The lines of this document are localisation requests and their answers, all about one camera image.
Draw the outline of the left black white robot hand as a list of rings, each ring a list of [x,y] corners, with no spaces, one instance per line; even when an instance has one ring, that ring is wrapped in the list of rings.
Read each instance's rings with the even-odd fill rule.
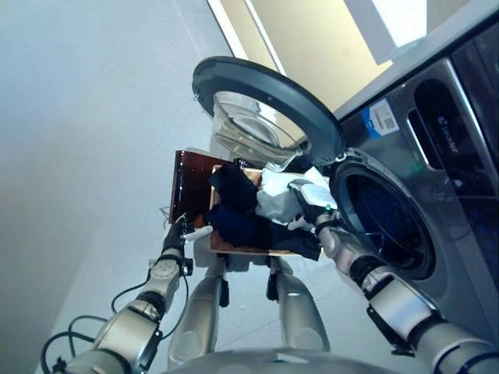
[[[184,213],[165,228],[162,253],[169,249],[177,249],[179,252],[184,253],[186,243],[195,242],[208,236],[213,231],[214,228],[211,225],[195,228],[191,216]]]

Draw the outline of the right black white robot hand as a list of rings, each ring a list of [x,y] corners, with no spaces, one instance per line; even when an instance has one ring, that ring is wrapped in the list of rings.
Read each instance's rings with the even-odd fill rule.
[[[334,221],[341,216],[338,203],[328,187],[295,179],[288,183],[288,190],[300,206],[300,211],[288,223],[290,231],[302,229],[318,235],[323,228],[334,225]]]

